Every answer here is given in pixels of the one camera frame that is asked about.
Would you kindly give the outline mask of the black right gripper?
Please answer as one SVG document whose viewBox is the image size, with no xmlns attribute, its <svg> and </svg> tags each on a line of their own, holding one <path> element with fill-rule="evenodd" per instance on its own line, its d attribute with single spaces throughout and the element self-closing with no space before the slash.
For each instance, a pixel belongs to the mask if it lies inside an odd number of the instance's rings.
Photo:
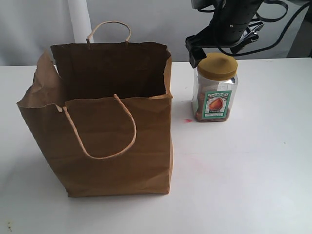
<svg viewBox="0 0 312 234">
<path fill-rule="evenodd" d="M 230 48 L 233 54 L 237 54 L 246 45 L 257 41 L 258 31 L 262 29 L 264 23 L 254 19 L 254 16 L 262 2 L 261 0 L 207 1 L 207 6 L 214 7 L 209 26 L 185 40 L 192 68 L 196 68 L 207 57 L 204 48 Z"/>
</svg>

